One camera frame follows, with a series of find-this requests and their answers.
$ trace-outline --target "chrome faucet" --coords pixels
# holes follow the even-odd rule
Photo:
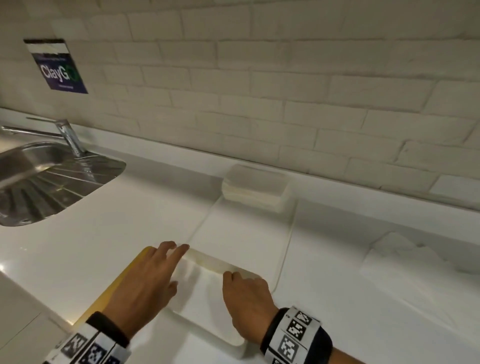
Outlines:
[[[31,118],[31,117],[27,117],[27,119],[38,120],[38,121],[48,121],[45,119],[37,119],[37,118]],[[64,139],[72,149],[73,156],[76,159],[86,157],[88,154],[88,151],[82,146],[82,144],[80,144],[80,140],[78,139],[77,134],[73,130],[68,120],[67,119],[56,120],[54,123],[57,129],[59,130],[60,134],[39,132],[37,130],[30,130],[30,129],[13,128],[10,126],[2,126],[0,127],[0,129],[6,132],[14,133],[14,134],[27,134],[27,135],[46,136],[48,138],[55,138],[55,139]]]

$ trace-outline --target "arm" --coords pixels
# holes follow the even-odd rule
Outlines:
[[[333,347],[320,321],[296,307],[278,309],[264,279],[225,272],[223,297],[233,326],[260,345],[271,364],[362,364]]]
[[[113,293],[103,312],[95,312],[78,332],[48,354],[43,364],[122,364],[130,356],[132,337],[177,293],[170,282],[188,245],[163,242],[151,248]],[[175,249],[167,258],[167,252]]]

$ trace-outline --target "sink basin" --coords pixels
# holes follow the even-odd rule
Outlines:
[[[125,163],[63,144],[40,142],[0,153],[0,225],[22,226],[58,214],[118,177]]]

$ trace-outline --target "yellow cutting board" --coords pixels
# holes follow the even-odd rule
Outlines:
[[[119,286],[120,282],[123,280],[123,278],[127,275],[127,273],[130,271],[130,269],[135,266],[146,254],[148,249],[150,249],[151,246],[148,246],[144,248],[130,264],[119,274],[118,277],[115,278],[115,280],[107,287],[106,290],[103,291],[103,293],[93,302],[93,304],[84,312],[82,316],[73,324],[73,329],[77,329],[79,326],[85,323],[85,321],[90,317],[90,315],[96,311],[103,311],[103,309],[107,306],[108,302],[110,301],[110,298],[113,294],[113,292],[117,289]]]

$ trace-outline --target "hand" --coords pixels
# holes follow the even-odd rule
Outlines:
[[[175,250],[167,258],[170,249]],[[103,314],[129,340],[177,294],[178,282],[170,282],[170,279],[188,249],[186,244],[177,248],[174,242],[163,242],[158,249],[152,247],[113,292]]]
[[[223,300],[239,334],[260,345],[278,312],[266,280],[243,279],[238,272],[225,272]]]

